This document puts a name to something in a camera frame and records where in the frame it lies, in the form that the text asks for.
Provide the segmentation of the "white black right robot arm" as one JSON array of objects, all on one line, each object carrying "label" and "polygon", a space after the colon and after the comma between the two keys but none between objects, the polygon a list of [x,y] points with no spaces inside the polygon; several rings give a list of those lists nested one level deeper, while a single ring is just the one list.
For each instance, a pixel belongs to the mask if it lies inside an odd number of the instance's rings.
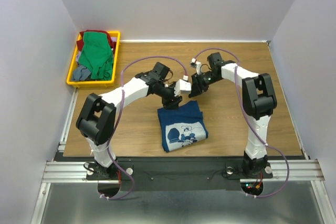
[{"label": "white black right robot arm", "polygon": [[268,165],[268,124],[277,106],[271,76],[246,70],[232,60],[225,61],[219,52],[210,54],[207,62],[209,71],[203,72],[197,58],[191,60],[190,65],[196,69],[196,73],[192,75],[192,89],[188,96],[198,96],[206,92],[210,84],[220,80],[229,80],[235,84],[240,108],[248,125],[248,140],[241,170],[244,175],[253,177]]}]

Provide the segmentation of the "blue t shirt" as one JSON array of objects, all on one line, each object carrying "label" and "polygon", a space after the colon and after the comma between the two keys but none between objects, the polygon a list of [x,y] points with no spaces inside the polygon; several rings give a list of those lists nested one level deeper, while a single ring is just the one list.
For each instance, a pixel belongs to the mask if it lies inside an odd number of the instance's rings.
[{"label": "blue t shirt", "polygon": [[188,101],[177,110],[158,109],[162,147],[169,153],[208,138],[197,101]]}]

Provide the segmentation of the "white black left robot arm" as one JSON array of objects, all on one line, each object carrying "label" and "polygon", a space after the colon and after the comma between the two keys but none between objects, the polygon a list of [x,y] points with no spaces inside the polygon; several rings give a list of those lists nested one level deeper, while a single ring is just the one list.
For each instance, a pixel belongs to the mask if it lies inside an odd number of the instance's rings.
[{"label": "white black left robot arm", "polygon": [[165,84],[169,72],[170,68],[157,62],[152,70],[136,74],[122,87],[101,95],[92,93],[87,96],[76,128],[86,138],[95,158],[94,168],[88,167],[88,171],[106,179],[116,176],[119,169],[110,140],[127,105],[155,94],[161,98],[165,109],[178,109],[182,96],[178,93],[177,81]]}]

